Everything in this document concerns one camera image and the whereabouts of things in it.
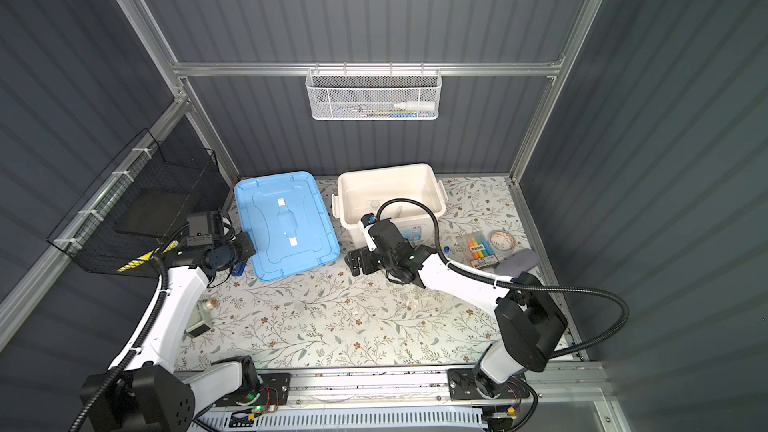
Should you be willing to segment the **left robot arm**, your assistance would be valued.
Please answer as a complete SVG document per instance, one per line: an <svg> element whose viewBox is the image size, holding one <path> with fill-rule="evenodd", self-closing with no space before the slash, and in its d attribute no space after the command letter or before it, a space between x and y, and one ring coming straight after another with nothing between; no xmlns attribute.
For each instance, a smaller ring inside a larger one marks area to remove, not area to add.
<svg viewBox="0 0 768 432"><path fill-rule="evenodd" d="M263 383L253 360L219 360L187 378L175 375L188 321L209 283L255 253L245 232L218 211L193 213L145 260L158 275L154 295L131 338L106 372L89 376L70 430L186 431L229 396L253 406Z"/></svg>

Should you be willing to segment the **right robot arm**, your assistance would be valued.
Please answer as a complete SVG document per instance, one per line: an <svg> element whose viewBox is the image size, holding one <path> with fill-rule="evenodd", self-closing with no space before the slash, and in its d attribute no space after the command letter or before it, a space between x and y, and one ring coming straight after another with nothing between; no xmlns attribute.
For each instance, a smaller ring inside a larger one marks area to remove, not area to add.
<svg viewBox="0 0 768 432"><path fill-rule="evenodd" d="M345 257L352 275L382 271L391 283L451 295L494 318L500 338L483 352L473 369L476 387L484 397L497 396L514 376L543 371L553 358L606 341L629 320L627 302L612 292L545 286L525 269L509 275L484 272L449 259L440 244L414 246L381 210L362 216L358 226L365 244ZM595 337L561 349L558 344L568 320L554 300L557 294L605 299L619 307L620 315Z"/></svg>

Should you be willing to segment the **blue plastic bin lid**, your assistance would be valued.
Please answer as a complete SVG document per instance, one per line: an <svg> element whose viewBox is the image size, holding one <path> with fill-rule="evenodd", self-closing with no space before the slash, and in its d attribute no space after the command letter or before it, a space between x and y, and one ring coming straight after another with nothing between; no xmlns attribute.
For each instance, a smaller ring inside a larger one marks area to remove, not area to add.
<svg viewBox="0 0 768 432"><path fill-rule="evenodd" d="M298 171L245 179L234 187L241 228L256 253L254 275L274 281L335 261L340 245L313 175Z"/></svg>

